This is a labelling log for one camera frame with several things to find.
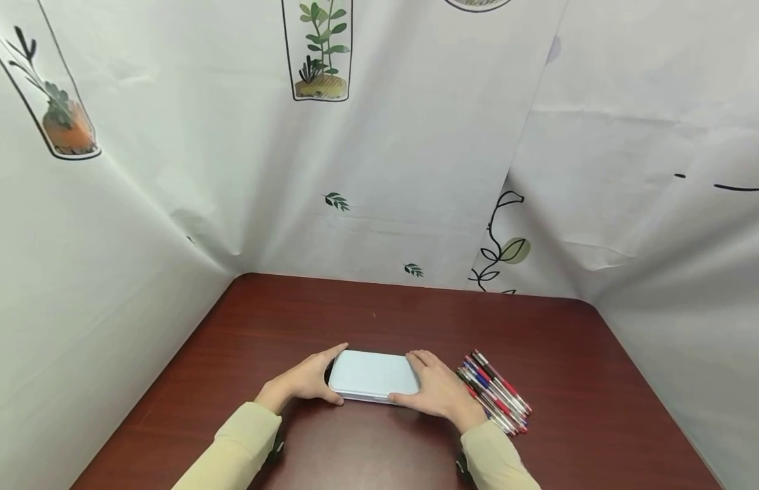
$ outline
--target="sleeve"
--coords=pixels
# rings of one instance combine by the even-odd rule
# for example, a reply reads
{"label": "sleeve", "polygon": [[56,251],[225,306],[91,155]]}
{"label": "sleeve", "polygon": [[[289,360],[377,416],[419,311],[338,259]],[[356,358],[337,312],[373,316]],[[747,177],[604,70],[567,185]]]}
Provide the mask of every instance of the sleeve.
{"label": "sleeve", "polygon": [[513,443],[495,423],[468,430],[461,436],[461,445],[478,490],[540,490]]}
{"label": "sleeve", "polygon": [[281,417],[256,403],[241,406],[173,490],[246,490],[272,450]]}

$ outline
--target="curtain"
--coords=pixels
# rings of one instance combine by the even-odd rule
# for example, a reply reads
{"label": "curtain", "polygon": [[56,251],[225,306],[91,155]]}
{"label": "curtain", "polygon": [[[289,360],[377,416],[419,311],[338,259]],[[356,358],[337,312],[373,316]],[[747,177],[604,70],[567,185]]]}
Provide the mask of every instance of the curtain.
{"label": "curtain", "polygon": [[0,488],[245,272],[583,299],[759,488],[759,0],[0,0]]}

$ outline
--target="brown tabletop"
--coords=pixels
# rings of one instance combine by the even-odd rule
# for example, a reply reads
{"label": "brown tabletop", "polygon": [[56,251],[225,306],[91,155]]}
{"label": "brown tabletop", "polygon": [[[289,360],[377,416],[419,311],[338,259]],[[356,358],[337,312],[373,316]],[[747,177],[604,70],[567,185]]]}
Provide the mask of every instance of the brown tabletop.
{"label": "brown tabletop", "polygon": [[[513,442],[544,490],[720,488],[585,303],[260,274],[235,280],[73,488],[172,488],[262,383],[343,341],[451,367],[477,347],[534,409]],[[299,402],[282,433],[251,489],[468,488],[457,434],[405,408]]]}

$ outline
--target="orange pot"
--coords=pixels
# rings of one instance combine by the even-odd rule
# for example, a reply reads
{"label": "orange pot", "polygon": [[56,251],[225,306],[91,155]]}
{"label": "orange pot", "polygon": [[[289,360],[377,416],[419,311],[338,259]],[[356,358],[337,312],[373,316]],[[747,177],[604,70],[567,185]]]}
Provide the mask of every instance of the orange pot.
{"label": "orange pot", "polygon": [[96,151],[96,142],[91,135],[91,125],[85,117],[85,111],[79,103],[69,100],[71,112],[71,129],[55,122],[48,112],[42,119],[44,133],[60,154],[88,154]]}

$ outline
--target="person's left hand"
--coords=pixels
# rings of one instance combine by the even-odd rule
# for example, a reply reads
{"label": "person's left hand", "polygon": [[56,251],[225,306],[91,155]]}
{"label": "person's left hand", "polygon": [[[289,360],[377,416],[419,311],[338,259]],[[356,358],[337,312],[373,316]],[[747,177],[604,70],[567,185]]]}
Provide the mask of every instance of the person's left hand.
{"label": "person's left hand", "polygon": [[344,399],[325,382],[325,370],[331,361],[349,346],[346,342],[308,356],[291,370],[266,382],[254,402],[280,414],[292,398],[322,398],[341,406]]}

